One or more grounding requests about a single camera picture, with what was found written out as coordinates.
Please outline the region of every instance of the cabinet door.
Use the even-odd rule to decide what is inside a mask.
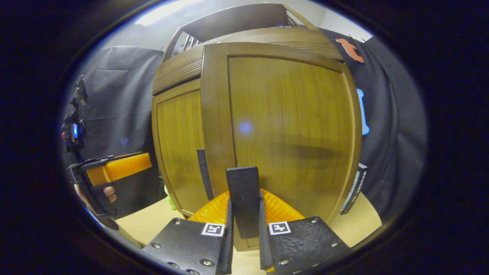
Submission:
[[[227,190],[227,168],[255,165],[260,187],[306,217],[334,218],[353,184],[361,146],[347,67],[284,46],[216,44],[204,46],[201,80],[214,193]]]
[[[178,210],[191,216],[208,202],[197,150],[204,149],[200,79],[153,98],[153,134],[163,181]]]

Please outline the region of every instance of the green object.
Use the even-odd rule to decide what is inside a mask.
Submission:
[[[168,189],[166,189],[166,185],[165,185],[165,193],[168,195],[168,196],[166,197],[166,200],[167,200],[167,201],[170,203],[170,208],[171,208],[172,210],[176,210],[176,209],[177,209],[177,207],[176,207],[176,206],[175,206],[175,204],[173,203],[173,200],[172,200],[172,198],[170,197],[170,194],[168,193]]]

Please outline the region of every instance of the black fabric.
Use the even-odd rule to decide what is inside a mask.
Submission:
[[[369,167],[362,192],[386,223],[410,200],[424,164],[427,128],[420,90],[392,51],[377,39],[360,43],[320,30],[338,48],[356,87],[364,92],[370,132],[362,139],[360,162]],[[364,62],[351,58],[336,39],[354,45]]]
[[[117,200],[113,202],[124,217],[161,199],[163,181],[158,177],[153,134],[151,130],[151,90],[156,67],[162,53],[132,46],[103,48],[79,70],[84,76],[87,105],[80,104],[80,118],[86,121],[83,158],[124,155],[138,151],[150,154],[153,166],[115,181]],[[70,105],[66,114],[73,111]],[[74,163],[64,153],[68,166]]]

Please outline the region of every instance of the screw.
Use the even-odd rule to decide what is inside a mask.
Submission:
[[[209,261],[209,260],[203,260],[202,264],[204,266],[213,266],[214,265],[214,263],[212,261]]]
[[[168,264],[173,266],[173,267],[180,268],[180,266],[178,266],[178,264],[176,264],[176,263],[168,263]]]

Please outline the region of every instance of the beige floor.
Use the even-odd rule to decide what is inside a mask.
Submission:
[[[148,206],[136,213],[116,220],[126,232],[140,243],[147,245],[173,218],[183,218],[176,210],[171,210],[166,199]],[[328,224],[348,246],[353,246],[381,226],[380,218],[360,193],[357,201],[346,215],[338,215]],[[233,252],[233,275],[264,275],[260,270],[259,251]]]

